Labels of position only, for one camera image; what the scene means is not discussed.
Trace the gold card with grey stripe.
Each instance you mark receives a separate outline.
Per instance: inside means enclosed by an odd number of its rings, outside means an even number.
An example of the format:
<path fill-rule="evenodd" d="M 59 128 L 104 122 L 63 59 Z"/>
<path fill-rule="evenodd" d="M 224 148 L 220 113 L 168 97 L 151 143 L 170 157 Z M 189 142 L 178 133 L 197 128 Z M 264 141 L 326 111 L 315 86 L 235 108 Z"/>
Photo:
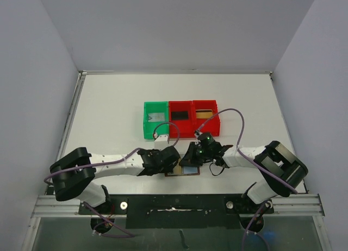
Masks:
<path fill-rule="evenodd" d="M 174 169 L 173 169 L 173 175 L 182 175 L 182 167 L 180 165 L 177 165 Z"/>

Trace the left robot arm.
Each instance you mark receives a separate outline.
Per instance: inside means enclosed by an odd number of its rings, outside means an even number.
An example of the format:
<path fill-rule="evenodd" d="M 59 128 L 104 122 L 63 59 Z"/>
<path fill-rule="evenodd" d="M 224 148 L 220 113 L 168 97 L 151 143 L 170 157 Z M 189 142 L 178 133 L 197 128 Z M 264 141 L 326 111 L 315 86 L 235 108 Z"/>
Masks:
<path fill-rule="evenodd" d="M 79 199 L 96 212 L 110 209 L 107 187 L 97 185 L 95 179 L 116 175 L 152 176 L 172 172 L 180 160 L 174 146 L 160 149 L 136 148 L 128 154 L 91 154 L 79 147 L 52 164 L 44 182 L 54 187 L 59 202 Z"/>

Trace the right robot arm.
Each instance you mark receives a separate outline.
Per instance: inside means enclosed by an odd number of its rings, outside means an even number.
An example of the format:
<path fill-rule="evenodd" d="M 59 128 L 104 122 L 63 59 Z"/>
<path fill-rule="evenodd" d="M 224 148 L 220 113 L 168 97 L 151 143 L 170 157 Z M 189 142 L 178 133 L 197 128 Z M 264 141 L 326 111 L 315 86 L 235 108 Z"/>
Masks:
<path fill-rule="evenodd" d="M 202 133 L 192 142 L 179 164 L 200 167 L 213 163 L 222 168 L 256 168 L 263 178 L 244 193 L 243 208 L 255 212 L 262 202 L 275 196 L 289 197 L 307 176 L 307 166 L 279 141 L 266 146 L 238 147 L 222 145 L 211 133 Z"/>

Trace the brown leather card holder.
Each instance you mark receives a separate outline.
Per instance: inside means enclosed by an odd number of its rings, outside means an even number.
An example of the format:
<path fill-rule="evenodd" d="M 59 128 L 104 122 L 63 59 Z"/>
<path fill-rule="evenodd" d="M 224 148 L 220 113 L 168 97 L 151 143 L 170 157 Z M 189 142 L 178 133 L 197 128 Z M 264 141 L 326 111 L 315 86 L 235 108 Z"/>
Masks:
<path fill-rule="evenodd" d="M 173 175 L 173 171 L 172 172 L 167 172 L 165 173 L 166 177 L 185 177 L 185 176 L 193 176 L 193 175 L 200 175 L 200 168 L 199 167 L 186 167 L 186 166 L 181 166 L 182 167 L 182 175 Z"/>

